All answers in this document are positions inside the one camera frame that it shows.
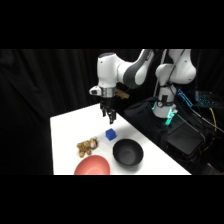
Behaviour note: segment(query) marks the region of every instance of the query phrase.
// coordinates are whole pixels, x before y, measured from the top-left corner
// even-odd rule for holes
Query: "black bowl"
[[[124,166],[136,166],[142,161],[144,152],[137,142],[123,139],[114,145],[113,155],[115,160]]]

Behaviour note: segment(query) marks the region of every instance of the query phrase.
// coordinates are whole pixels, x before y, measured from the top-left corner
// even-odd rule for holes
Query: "equipment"
[[[143,49],[134,63],[123,61],[115,53],[99,56],[97,67],[99,84],[90,90],[90,94],[101,97],[101,110],[104,117],[106,113],[108,114],[110,124],[116,120],[116,111],[113,109],[116,84],[121,82],[130,89],[140,87],[146,79],[155,54],[155,49]]]
[[[163,59],[165,59],[166,52],[167,49],[165,49]],[[156,71],[160,92],[153,112],[158,118],[168,119],[167,125],[177,113],[174,104],[176,88],[172,83],[189,84],[196,76],[196,69],[191,63],[190,53],[191,49],[170,49],[169,56],[173,59],[174,64],[162,64]],[[156,54],[157,50],[155,49],[143,49],[134,63],[123,61],[115,53],[99,56],[99,84],[90,90],[90,94],[101,97],[100,105],[103,116],[108,114],[110,124],[116,120],[113,104],[117,82],[123,83],[129,89],[140,87],[146,79]]]

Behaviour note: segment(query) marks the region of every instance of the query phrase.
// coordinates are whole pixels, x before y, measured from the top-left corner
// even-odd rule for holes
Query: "bowl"
[[[142,147],[131,139],[118,141],[113,147],[115,160],[124,166],[136,166],[144,157]]]
[[[77,166],[74,175],[110,175],[110,165],[102,156],[90,156]]]

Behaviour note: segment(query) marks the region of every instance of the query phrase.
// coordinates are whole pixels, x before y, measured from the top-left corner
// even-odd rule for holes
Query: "red bowl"
[[[110,165],[102,156],[90,156],[77,166],[74,175],[110,175]]]

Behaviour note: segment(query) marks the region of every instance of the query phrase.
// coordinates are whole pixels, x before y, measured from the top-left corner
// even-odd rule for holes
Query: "black background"
[[[99,102],[89,89],[98,84],[97,58],[107,52],[134,62],[141,49],[0,50],[0,174],[53,174],[49,118]],[[195,66],[198,53],[192,50]],[[121,115],[153,95],[159,63],[152,65],[144,85],[129,91],[129,100],[116,99]],[[223,49],[202,50],[198,77],[200,90],[224,95]],[[194,85],[184,87],[188,94]],[[216,114],[222,120],[222,111]]]

